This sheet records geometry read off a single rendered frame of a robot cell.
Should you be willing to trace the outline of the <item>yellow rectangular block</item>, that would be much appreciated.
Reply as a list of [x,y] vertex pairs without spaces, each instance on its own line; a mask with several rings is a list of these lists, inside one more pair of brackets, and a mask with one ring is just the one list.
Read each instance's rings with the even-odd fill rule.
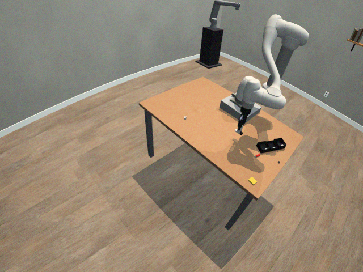
[[257,183],[257,181],[256,181],[253,177],[249,178],[249,179],[248,179],[248,181],[249,181],[252,185],[254,185],[255,183]]

